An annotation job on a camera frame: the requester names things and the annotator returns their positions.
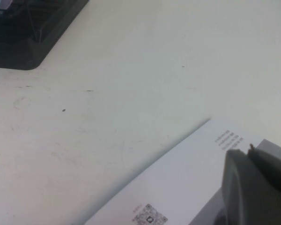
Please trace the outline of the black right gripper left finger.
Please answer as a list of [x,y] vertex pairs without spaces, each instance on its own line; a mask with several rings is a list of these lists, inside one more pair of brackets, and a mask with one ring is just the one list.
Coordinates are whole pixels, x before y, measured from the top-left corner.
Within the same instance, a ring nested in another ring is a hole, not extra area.
[[240,150],[226,152],[222,196],[229,225],[281,225],[281,187]]

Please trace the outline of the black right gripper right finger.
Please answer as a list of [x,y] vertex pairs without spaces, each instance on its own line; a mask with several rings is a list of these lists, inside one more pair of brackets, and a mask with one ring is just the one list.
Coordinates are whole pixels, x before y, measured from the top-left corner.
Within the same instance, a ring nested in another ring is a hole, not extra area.
[[273,187],[281,188],[281,157],[267,153],[253,144],[250,144],[247,155]]

